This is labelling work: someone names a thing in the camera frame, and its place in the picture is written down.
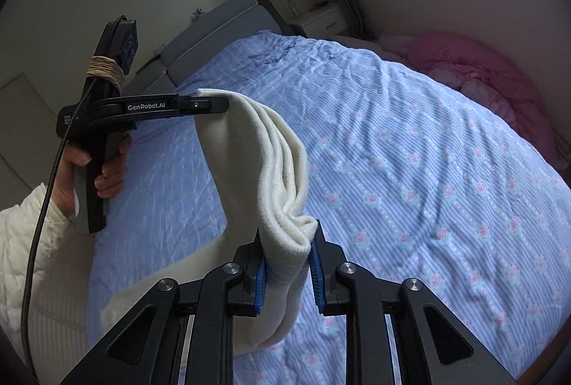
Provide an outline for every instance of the white nightstand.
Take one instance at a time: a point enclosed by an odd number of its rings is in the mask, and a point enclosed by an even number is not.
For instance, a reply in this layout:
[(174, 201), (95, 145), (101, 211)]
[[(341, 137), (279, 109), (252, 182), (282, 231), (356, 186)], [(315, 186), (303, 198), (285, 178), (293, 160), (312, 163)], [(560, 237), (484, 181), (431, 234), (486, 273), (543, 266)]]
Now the white nightstand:
[(347, 29), (347, 20), (339, 4), (308, 11), (288, 23), (293, 32), (310, 39), (327, 39)]

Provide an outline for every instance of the white towel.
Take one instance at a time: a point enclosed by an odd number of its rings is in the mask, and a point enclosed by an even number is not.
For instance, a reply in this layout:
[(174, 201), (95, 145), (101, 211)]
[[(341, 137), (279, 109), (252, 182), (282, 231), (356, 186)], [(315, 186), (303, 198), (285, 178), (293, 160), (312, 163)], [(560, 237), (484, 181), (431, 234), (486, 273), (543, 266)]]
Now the white towel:
[[(199, 96), (216, 95), (228, 97), (227, 113), (197, 116), (196, 131), (228, 225), (205, 247), (115, 294), (101, 315), (104, 332), (158, 280), (202, 279), (232, 261), (236, 248), (252, 242), (258, 228), (266, 256), (266, 297), (258, 317), (234, 319), (234, 354), (277, 343), (293, 326), (317, 227), (314, 218), (302, 214), (308, 190), (307, 153), (272, 109), (235, 92), (199, 91)], [(189, 323), (187, 344), (191, 329)], [(182, 366), (186, 357), (184, 352)]]

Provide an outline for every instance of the white quilted sleeve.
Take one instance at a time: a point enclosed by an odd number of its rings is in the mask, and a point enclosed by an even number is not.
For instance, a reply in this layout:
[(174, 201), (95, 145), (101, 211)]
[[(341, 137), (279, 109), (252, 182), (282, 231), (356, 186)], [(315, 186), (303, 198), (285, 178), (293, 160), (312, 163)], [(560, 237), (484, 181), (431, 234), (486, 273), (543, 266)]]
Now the white quilted sleeve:
[[(0, 211), (0, 325), (22, 356), (20, 309), (30, 245), (36, 221), (46, 194), (44, 184), (36, 187), (22, 204)], [(51, 202), (48, 208), (34, 267), (32, 299), (38, 292), (46, 271), (55, 261), (59, 248), (67, 239), (68, 220)]]

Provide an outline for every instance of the blue striped bedsheet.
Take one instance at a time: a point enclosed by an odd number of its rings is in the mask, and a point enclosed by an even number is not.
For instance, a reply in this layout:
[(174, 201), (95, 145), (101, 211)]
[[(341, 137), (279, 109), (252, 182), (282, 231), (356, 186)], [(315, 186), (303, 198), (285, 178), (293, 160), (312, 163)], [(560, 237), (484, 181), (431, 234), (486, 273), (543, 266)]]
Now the blue striped bedsheet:
[[(202, 87), (279, 112), (308, 151), (306, 212), (327, 239), (377, 277), (421, 278), (514, 377), (571, 314), (571, 191), (487, 109), (367, 50), (270, 32), (230, 45), (178, 91)], [(112, 294), (225, 226), (192, 118), (141, 123), (133, 139), (96, 239), (90, 344)], [(318, 314), (308, 281), (289, 335), (235, 358), (235, 381), (344, 383), (344, 330)]]

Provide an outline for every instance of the finger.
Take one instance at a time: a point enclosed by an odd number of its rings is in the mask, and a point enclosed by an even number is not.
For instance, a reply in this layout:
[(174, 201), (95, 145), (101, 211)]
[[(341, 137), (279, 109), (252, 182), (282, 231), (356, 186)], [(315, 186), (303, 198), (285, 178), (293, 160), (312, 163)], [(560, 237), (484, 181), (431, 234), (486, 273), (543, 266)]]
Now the finger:
[(106, 190), (100, 190), (97, 192), (97, 194), (101, 198), (113, 198), (121, 191), (122, 188), (123, 188), (123, 181), (113, 185), (112, 187)]
[(103, 165), (101, 172), (103, 172), (105, 177), (111, 177), (121, 171), (121, 169), (125, 167), (125, 164), (127, 164), (127, 155), (119, 153)]
[(129, 151), (131, 146), (133, 145), (133, 139), (130, 134), (127, 134), (123, 140), (119, 143), (118, 150), (119, 153), (125, 154)]
[(77, 166), (85, 166), (91, 161), (91, 155), (73, 142), (68, 142), (64, 148), (62, 160)]
[(104, 175), (100, 175), (95, 180), (95, 188), (100, 192), (111, 188), (113, 185), (118, 184), (123, 180), (125, 177), (126, 169), (121, 169), (121, 171), (113, 174), (110, 177), (105, 177)]

